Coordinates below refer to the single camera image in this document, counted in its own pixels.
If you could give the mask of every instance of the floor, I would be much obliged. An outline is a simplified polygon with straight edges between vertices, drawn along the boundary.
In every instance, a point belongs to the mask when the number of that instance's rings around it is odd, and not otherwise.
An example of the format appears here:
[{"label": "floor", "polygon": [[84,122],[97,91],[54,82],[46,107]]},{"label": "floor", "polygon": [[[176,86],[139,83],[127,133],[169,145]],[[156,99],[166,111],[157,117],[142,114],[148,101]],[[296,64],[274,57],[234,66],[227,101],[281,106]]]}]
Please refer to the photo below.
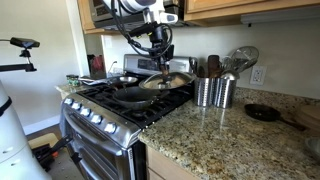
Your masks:
[{"label": "floor", "polygon": [[[54,133],[57,139],[61,139],[59,125],[54,125],[41,131],[29,134],[27,135],[27,139],[32,140],[48,133]],[[59,150],[59,155],[55,158],[54,162],[50,164],[50,168],[51,169],[48,171],[48,174],[50,174],[53,180],[83,180],[81,173],[70,159],[66,148]]]}]

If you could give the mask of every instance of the stove control knob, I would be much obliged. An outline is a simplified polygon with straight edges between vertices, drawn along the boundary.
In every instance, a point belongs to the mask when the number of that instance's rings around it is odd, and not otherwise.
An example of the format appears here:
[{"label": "stove control knob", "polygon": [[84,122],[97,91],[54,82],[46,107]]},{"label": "stove control knob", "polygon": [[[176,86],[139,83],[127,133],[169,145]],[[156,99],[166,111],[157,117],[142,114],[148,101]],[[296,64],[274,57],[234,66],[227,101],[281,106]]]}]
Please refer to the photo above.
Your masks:
[{"label": "stove control knob", "polygon": [[95,114],[92,116],[91,122],[95,123],[95,124],[100,124],[102,121],[102,116]]},{"label": "stove control knob", "polygon": [[71,107],[72,109],[79,110],[81,108],[81,103],[74,102]]},{"label": "stove control knob", "polygon": [[110,133],[110,134],[113,134],[117,129],[117,125],[116,123],[113,123],[113,122],[109,122],[107,123],[106,127],[104,128],[104,131]]},{"label": "stove control knob", "polygon": [[73,99],[72,98],[66,98],[63,102],[70,106],[73,103]]},{"label": "stove control knob", "polygon": [[89,109],[89,108],[83,108],[80,112],[80,114],[82,114],[86,117],[88,117],[90,115],[90,113],[91,113],[91,109]]}]

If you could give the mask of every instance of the electrical outlet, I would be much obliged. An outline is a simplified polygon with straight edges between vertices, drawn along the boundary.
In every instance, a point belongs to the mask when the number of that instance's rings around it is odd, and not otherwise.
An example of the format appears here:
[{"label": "electrical outlet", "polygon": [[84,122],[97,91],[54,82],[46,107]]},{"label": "electrical outlet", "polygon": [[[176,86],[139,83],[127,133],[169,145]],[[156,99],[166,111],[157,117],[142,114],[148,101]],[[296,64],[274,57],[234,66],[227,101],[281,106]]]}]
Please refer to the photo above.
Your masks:
[{"label": "electrical outlet", "polygon": [[123,69],[122,69],[122,68],[114,67],[114,68],[113,68],[113,73],[115,73],[115,74],[122,74],[122,73],[123,73]]},{"label": "electrical outlet", "polygon": [[251,77],[250,77],[250,84],[255,85],[263,85],[264,78],[267,73],[267,66],[253,66]]}]

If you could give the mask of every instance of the pan handle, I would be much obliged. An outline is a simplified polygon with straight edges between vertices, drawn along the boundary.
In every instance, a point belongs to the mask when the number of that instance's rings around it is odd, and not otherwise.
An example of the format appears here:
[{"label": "pan handle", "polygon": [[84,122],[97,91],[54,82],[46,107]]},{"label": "pan handle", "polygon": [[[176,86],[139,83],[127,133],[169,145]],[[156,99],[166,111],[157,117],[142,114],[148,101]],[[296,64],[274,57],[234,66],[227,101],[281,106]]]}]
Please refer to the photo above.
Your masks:
[{"label": "pan handle", "polygon": [[300,125],[300,124],[294,123],[294,122],[286,121],[285,119],[283,119],[283,117],[280,117],[279,120],[284,122],[284,123],[286,123],[286,124],[288,124],[288,125],[290,125],[290,126],[292,126],[292,127],[294,127],[294,128],[296,128],[296,129],[298,129],[299,131],[306,130],[306,127],[304,127],[303,125]]}]

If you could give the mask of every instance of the stainless steel stove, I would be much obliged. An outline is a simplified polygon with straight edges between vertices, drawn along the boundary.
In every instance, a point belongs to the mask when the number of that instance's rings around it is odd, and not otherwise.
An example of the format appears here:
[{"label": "stainless steel stove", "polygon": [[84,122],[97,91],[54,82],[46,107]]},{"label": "stainless steel stove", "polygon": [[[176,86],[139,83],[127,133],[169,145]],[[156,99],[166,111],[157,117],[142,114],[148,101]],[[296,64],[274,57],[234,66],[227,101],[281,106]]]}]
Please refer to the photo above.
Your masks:
[{"label": "stainless steel stove", "polygon": [[[154,73],[155,64],[138,55],[125,55],[125,76],[140,81]],[[172,71],[190,71],[188,57],[175,57]],[[99,85],[66,97],[61,109],[63,136],[72,137],[70,157],[86,179],[146,179],[145,146],[138,134],[193,96],[192,84],[171,89],[142,110],[123,107],[112,97],[116,90]]]}]

